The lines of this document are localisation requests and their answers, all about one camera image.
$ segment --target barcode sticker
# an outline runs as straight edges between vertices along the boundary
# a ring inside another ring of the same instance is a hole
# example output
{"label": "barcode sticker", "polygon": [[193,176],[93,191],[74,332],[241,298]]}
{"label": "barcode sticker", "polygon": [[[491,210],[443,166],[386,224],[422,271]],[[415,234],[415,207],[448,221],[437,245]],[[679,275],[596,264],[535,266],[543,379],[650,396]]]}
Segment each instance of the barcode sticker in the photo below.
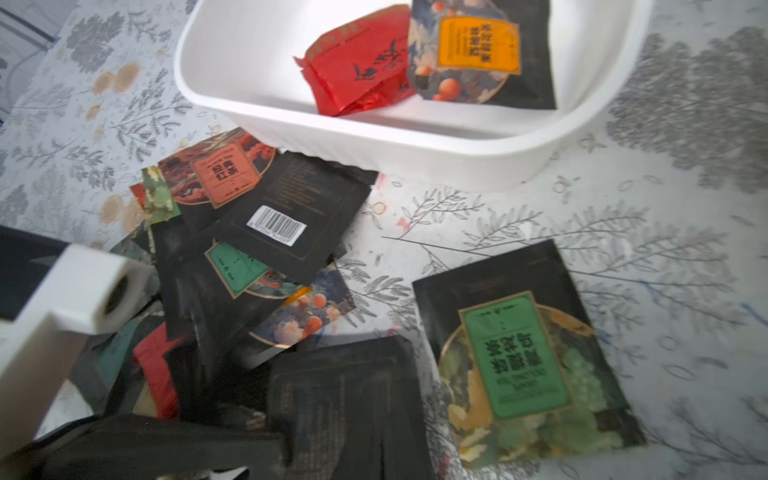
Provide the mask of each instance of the barcode sticker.
{"label": "barcode sticker", "polygon": [[288,247],[293,246],[306,228],[304,223],[297,222],[267,205],[259,207],[246,225]]}

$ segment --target orange fruit illustration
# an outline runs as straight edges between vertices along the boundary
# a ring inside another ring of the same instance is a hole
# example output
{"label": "orange fruit illustration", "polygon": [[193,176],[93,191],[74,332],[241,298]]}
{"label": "orange fruit illustration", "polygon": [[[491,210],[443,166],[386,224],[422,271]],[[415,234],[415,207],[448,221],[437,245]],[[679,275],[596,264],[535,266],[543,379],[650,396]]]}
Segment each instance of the orange fruit illustration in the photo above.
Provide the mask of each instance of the orange fruit illustration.
{"label": "orange fruit illustration", "polygon": [[306,321],[306,325],[304,326],[304,333],[307,335],[312,335],[321,328],[323,328],[323,321],[320,319],[320,317],[312,315],[310,319]]}
{"label": "orange fruit illustration", "polygon": [[462,86],[453,78],[446,78],[440,82],[440,96],[444,100],[455,100],[462,93]]}

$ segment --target white container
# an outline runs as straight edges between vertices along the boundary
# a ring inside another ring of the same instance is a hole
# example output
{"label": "white container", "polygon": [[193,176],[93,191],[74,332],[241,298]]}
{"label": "white container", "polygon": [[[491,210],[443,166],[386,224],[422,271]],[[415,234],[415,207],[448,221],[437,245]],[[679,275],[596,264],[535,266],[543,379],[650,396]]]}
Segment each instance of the white container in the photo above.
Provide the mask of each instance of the white container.
{"label": "white container", "polygon": [[181,93],[274,147],[449,184],[506,190],[618,93],[642,47],[653,0],[551,0],[556,111],[424,101],[341,118],[317,114],[294,56],[390,0],[200,0],[174,59]]}

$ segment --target floral tablecloth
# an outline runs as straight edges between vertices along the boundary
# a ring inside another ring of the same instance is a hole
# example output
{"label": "floral tablecloth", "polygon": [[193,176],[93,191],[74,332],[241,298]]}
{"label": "floral tablecloth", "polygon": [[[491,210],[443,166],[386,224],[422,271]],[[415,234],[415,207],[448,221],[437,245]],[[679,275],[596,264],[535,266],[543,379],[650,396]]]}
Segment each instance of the floral tablecloth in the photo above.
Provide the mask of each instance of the floral tablecloth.
{"label": "floral tablecloth", "polygon": [[[0,137],[0,223],[109,249],[142,166],[234,125],[174,86],[194,0],[83,0]],[[382,174],[339,262],[357,310],[322,336],[401,333],[442,478],[768,477],[768,5],[659,1],[637,70],[532,181],[471,194]],[[410,283],[555,239],[646,448],[464,472]]]}

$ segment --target red foil bag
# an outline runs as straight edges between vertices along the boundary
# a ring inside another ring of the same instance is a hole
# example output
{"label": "red foil bag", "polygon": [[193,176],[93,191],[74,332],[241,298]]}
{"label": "red foil bag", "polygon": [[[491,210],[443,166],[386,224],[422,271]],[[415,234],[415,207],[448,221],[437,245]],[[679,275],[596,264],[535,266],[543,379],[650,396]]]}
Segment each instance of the red foil bag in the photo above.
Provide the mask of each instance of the red foil bag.
{"label": "red foil bag", "polygon": [[406,72],[410,18],[408,5],[378,10],[323,34],[295,58],[319,113],[338,117],[415,94]]}

